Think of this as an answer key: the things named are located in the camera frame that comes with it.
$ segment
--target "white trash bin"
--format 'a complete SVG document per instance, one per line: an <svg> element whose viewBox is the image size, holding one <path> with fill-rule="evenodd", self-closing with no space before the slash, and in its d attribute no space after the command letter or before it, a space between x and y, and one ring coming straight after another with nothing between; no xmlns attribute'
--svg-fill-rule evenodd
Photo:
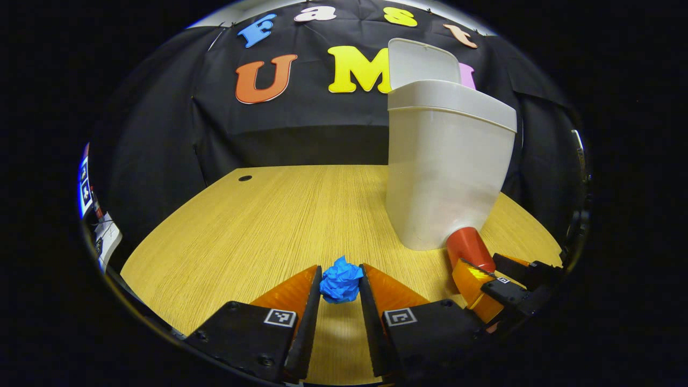
<svg viewBox="0 0 688 387"><path fill-rule="evenodd" d="M454 231L485 223L511 160L516 111L460 85L457 59L424 43L392 39L389 70L387 214L407 248L441 249Z"/></svg>

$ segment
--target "blue crumpled paper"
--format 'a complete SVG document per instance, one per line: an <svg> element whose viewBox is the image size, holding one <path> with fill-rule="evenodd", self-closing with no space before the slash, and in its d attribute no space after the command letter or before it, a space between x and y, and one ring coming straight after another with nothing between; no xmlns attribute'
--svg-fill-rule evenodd
<svg viewBox="0 0 688 387"><path fill-rule="evenodd" d="M320 294L330 304L341 304L356 299L358 295L358 279L363 278L363 270L347 263L342 255L334 261L334 266L325 270L323 280L320 281Z"/></svg>

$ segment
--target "black cloth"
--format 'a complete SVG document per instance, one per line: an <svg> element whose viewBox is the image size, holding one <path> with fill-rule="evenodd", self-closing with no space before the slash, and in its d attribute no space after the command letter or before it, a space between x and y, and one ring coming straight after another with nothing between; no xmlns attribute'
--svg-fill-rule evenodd
<svg viewBox="0 0 688 387"><path fill-rule="evenodd" d="M182 31L125 80L92 138L89 175L101 206L136 246L195 194L238 167L387 164L387 96L357 89L334 94L334 57L353 45L371 61L401 37L450 51L470 65L477 90L516 109L518 133L502 191L533 214L561 244L576 204L579 122L556 85L509 42L482 36L424 10L386 1L333 0L335 19L297 23L310 4L257 15L231 28ZM384 7L413 13L414 28L392 24ZM271 35L251 48L237 33L275 13ZM458 25L478 49L442 24ZM235 98L235 70L263 61L256 88L268 87L270 60L296 54L278 97L247 105Z"/></svg>

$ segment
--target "wooden table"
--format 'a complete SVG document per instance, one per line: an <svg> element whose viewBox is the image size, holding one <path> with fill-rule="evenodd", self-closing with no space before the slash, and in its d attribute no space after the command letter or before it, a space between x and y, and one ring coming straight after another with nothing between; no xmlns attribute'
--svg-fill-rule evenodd
<svg viewBox="0 0 688 387"><path fill-rule="evenodd" d="M242 176L251 175L246 181ZM251 302L313 264L346 255L369 263L428 300L464 306L446 249L406 249L385 211L386 165L236 169L156 227L122 269L152 310L188 335L227 301ZM500 194L480 231L490 253L561 266L554 238ZM360 297L321 298L308 379L365 384L373 376Z"/></svg>

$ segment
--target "orange letter u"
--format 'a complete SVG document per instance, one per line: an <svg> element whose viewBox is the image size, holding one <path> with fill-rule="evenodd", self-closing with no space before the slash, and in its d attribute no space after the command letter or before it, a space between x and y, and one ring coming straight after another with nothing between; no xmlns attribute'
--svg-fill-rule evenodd
<svg viewBox="0 0 688 387"><path fill-rule="evenodd" d="M239 78L236 96L239 102L247 104L265 102L282 94L289 84L289 72L292 61L296 58L298 58L297 55L289 54L278 56L270 61L275 65L275 80L266 89L256 89L256 75L265 62L251 62L237 68Z"/></svg>

